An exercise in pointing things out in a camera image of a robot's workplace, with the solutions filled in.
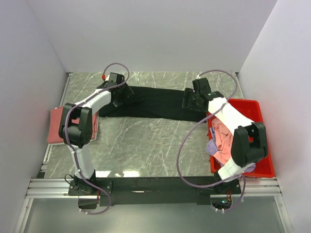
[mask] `pink cloth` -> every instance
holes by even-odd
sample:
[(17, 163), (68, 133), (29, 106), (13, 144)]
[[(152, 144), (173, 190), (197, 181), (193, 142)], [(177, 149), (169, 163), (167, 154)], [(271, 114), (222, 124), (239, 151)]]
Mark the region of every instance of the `pink cloth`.
[(231, 158), (233, 135), (218, 118), (212, 120), (212, 127), (214, 127), (215, 130), (216, 146), (218, 149), (214, 157), (220, 163), (226, 164)]

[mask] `black cloth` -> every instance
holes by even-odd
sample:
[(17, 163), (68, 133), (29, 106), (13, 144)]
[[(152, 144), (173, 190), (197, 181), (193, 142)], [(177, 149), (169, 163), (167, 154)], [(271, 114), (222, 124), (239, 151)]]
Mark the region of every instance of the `black cloth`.
[(165, 118), (198, 122), (205, 113), (182, 109), (184, 91), (131, 86), (134, 94), (115, 107), (110, 103), (99, 110), (100, 117)]

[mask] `gray marble surface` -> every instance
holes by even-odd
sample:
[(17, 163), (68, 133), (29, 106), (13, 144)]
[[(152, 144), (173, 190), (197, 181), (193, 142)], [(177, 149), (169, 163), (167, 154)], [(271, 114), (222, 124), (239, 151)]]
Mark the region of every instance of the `gray marble surface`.
[[(129, 85), (184, 90), (200, 72), (133, 72)], [(207, 77), (213, 91), (229, 96), (234, 82), (225, 74)], [(101, 73), (73, 73), (64, 103), (87, 97), (102, 83)], [(235, 98), (243, 98), (241, 88)], [(177, 176), (178, 147), (195, 122), (153, 118), (100, 118), (96, 141), (90, 143), (91, 161), (98, 177)], [(180, 159), (185, 176), (211, 175), (206, 153), (207, 125), (200, 125), (186, 141)], [(74, 173), (73, 161), (65, 145), (52, 146), (45, 178), (63, 178)]]

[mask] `white backdrop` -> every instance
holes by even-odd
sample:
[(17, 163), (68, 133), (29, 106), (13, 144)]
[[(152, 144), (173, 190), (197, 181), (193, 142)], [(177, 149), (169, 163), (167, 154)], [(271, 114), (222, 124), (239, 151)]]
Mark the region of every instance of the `white backdrop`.
[(239, 74), (260, 103), (276, 176), (296, 233), (310, 232), (311, 1), (278, 0)]
[(28, 0), (66, 71), (240, 71), (276, 0)]
[(0, 0), (0, 233), (14, 230), (66, 73), (25, 0)]

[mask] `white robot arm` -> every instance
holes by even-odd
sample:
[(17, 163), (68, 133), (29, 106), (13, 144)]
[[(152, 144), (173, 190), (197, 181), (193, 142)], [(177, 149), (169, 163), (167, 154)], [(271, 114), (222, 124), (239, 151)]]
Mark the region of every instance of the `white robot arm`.
[[(106, 78), (105, 82), (97, 87), (97, 89), (90, 95), (93, 96), (96, 94), (94, 98), (90, 101), (85, 98), (82, 101), (79, 101), (75, 104), (67, 103), (64, 105), (64, 110), (62, 112), (62, 119), (59, 128), (59, 136), (64, 139), (66, 143), (66, 137), (64, 132), (65, 120), (68, 114), (68, 111), (75, 105), (85, 102), (85, 104), (78, 107), (75, 111), (73, 111), (70, 115), (69, 125), (68, 125), (68, 133), (69, 139), (76, 151), (78, 163), (81, 169), (81, 172), (85, 176), (86, 179), (91, 179), (92, 176), (95, 176), (95, 169), (93, 164), (90, 161), (89, 155), (89, 145), (88, 143), (91, 140), (92, 136), (92, 114), (98, 112), (105, 105), (113, 102), (115, 105), (120, 105), (122, 100), (127, 98), (128, 96), (133, 94), (131, 88), (124, 84), (121, 87), (114, 88), (108, 91), (102, 92), (104, 88), (109, 86), (118, 85), (124, 82), (124, 76), (116, 73), (110, 73), (110, 75)], [(79, 124), (72, 123), (72, 119), (79, 118)], [(79, 174), (75, 159), (74, 159), (74, 151), (68, 146), (73, 161), (75, 165), (75, 177), (81, 179)]]
[(253, 163), (268, 155), (265, 127), (263, 123), (255, 123), (242, 115), (218, 91), (212, 92), (206, 78), (194, 80), (193, 87), (185, 90), (183, 107), (216, 113), (215, 116), (233, 135), (232, 157), (216, 173), (219, 180), (230, 182), (233, 179), (228, 178), (242, 174)]

